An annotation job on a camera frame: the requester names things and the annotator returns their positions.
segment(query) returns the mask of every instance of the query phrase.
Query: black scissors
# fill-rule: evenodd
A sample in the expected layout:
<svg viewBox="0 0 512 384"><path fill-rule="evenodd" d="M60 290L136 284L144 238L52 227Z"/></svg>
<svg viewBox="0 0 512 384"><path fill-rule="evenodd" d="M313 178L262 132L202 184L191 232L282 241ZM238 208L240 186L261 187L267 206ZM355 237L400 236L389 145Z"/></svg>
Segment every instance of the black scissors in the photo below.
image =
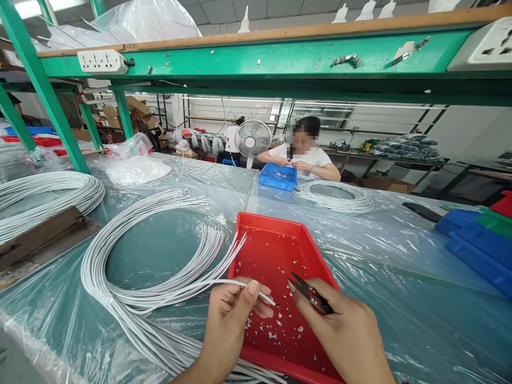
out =
<svg viewBox="0 0 512 384"><path fill-rule="evenodd" d="M328 315L334 313L331 306L312 286L298 276L297 274L290 271L290 273L297 279L298 283L290 279L290 283L293 284L297 289L313 306L322 314Z"/></svg>

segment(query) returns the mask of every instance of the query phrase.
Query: power strip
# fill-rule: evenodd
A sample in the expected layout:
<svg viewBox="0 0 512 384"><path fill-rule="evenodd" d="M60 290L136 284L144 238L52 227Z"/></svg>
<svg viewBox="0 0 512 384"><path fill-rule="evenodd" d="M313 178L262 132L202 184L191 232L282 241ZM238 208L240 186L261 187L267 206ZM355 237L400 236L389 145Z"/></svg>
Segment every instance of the power strip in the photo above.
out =
<svg viewBox="0 0 512 384"><path fill-rule="evenodd" d="M76 54L83 72L96 75L124 75L128 71L126 59L112 49L80 51Z"/></svg>
<svg viewBox="0 0 512 384"><path fill-rule="evenodd" d="M504 17L473 32L448 71L511 70L512 17Z"/></svg>

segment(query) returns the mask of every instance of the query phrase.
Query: fan grille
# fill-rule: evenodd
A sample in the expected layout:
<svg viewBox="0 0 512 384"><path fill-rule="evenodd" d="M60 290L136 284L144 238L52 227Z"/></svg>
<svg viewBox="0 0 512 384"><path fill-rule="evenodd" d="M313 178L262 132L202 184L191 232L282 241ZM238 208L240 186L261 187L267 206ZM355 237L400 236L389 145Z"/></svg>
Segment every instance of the fan grille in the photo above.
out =
<svg viewBox="0 0 512 384"><path fill-rule="evenodd" d="M269 127L259 120L246 120L238 127L235 145L247 157L256 157L270 147L272 134Z"/></svg>

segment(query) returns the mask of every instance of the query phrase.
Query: ceiling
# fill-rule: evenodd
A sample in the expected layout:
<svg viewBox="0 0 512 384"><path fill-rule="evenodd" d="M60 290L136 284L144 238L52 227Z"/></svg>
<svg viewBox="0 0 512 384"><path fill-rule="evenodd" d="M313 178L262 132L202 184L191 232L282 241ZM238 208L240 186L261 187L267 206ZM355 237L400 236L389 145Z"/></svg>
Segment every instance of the ceiling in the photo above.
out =
<svg viewBox="0 0 512 384"><path fill-rule="evenodd" d="M124 3L125 0L104 0L107 9ZM425 3L428 0L395 0L397 5ZM249 6L249 19L271 19L291 17L298 15L336 12L343 3L347 3L350 10L362 9L367 0L181 0L180 3L192 16L197 25L222 24L241 21L245 14L245 7ZM376 0L376 8L382 8L388 0ZM56 11L55 16L59 23L75 27L91 29L81 18L91 21L94 16L91 4L85 4ZM45 22L34 17L24 20L31 37L49 37ZM0 35L7 37L3 27Z"/></svg>

